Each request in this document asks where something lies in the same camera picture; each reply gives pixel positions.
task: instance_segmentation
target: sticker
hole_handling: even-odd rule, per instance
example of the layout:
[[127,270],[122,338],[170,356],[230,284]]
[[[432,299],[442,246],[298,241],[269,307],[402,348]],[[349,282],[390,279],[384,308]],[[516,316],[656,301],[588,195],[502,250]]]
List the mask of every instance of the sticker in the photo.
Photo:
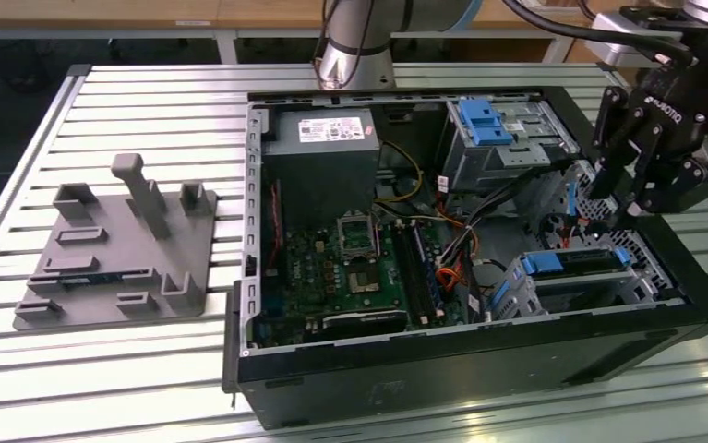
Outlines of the sticker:
[[175,26],[210,26],[210,21],[205,21],[205,20],[175,20]]
[[312,118],[298,121],[301,143],[348,140],[364,140],[361,118]]
[[449,177],[438,175],[438,192],[449,192]]
[[504,129],[509,132],[518,132],[518,131],[524,131],[525,129],[522,129],[522,125],[521,125],[521,122],[517,122],[517,123],[504,123],[502,124],[504,126]]
[[476,300],[476,297],[473,297],[470,294],[468,294],[468,306],[473,309],[473,311],[478,312],[478,300]]

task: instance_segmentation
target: aluminum extrusion table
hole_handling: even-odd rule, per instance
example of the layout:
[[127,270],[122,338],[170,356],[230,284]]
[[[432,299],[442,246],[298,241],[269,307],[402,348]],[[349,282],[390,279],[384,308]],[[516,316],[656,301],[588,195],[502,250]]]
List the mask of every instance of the aluminum extrusion table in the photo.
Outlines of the aluminum extrusion table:
[[[400,65],[396,77],[408,88],[564,86],[589,119],[602,87],[620,82],[593,65]],[[239,396],[233,404],[218,384],[223,300],[239,274],[245,92],[313,88],[312,70],[291,65],[95,66],[66,77],[0,197],[0,441],[706,439],[708,337],[605,383],[273,433]],[[55,218],[55,187],[123,192],[107,165],[126,151],[162,191],[201,179],[219,195],[206,312],[133,328],[17,332],[13,306]],[[708,272],[708,200],[668,221]]]

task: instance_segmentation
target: green circuit board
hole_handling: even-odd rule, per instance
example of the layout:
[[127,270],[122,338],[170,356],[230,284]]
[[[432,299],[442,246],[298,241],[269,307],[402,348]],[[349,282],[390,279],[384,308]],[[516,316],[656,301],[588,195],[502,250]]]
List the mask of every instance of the green circuit board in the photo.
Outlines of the green circuit board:
[[[287,316],[308,316],[325,312],[396,307],[405,309],[405,296],[394,264],[394,251],[388,238],[380,238],[380,255],[362,262],[345,262],[340,251],[337,229],[289,233],[286,247]],[[354,235],[352,244],[361,245],[366,232]],[[322,251],[317,247],[322,242]],[[357,292],[350,279],[361,275],[352,267],[377,270],[378,288]]]
[[[305,329],[312,319],[334,313],[366,312],[368,310],[397,309],[410,311],[402,280],[394,256],[389,226],[350,223],[341,230],[337,224],[316,231],[289,231],[283,241],[285,282],[279,297],[267,302],[273,312],[261,322],[261,344],[278,346],[301,344]],[[418,228],[425,253],[438,255],[441,245],[433,223],[422,223]],[[345,251],[365,250],[373,240],[373,255],[350,259]],[[464,318],[457,303],[442,306],[445,318],[433,326],[452,326]],[[425,328],[412,324],[408,330]]]

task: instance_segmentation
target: yellow wire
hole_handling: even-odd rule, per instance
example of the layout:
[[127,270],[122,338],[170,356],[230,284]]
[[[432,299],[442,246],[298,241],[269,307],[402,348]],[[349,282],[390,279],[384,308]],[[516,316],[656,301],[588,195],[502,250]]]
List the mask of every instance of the yellow wire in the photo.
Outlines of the yellow wire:
[[416,195],[416,193],[418,192],[418,190],[422,187],[422,170],[418,169],[418,164],[416,164],[416,161],[413,160],[410,155],[408,155],[405,150],[402,150],[402,148],[400,148],[397,145],[394,145],[389,140],[381,140],[381,142],[382,142],[384,145],[389,145],[402,155],[402,157],[405,157],[405,159],[413,165],[413,169],[416,170],[416,186],[413,187],[413,189],[410,190],[410,192],[408,194],[405,194],[404,196],[376,198],[376,202],[388,203],[388,202],[393,202],[393,201],[402,201],[406,198],[410,198],[410,197],[413,197]]

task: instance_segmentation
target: blue plastic clip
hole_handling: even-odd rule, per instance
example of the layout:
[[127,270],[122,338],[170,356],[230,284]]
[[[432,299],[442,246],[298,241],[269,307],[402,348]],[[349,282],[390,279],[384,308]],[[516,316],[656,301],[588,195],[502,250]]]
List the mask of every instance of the blue plastic clip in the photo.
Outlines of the blue plastic clip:
[[486,100],[460,100],[460,118],[472,133],[476,146],[509,145],[512,135],[501,126],[498,113]]

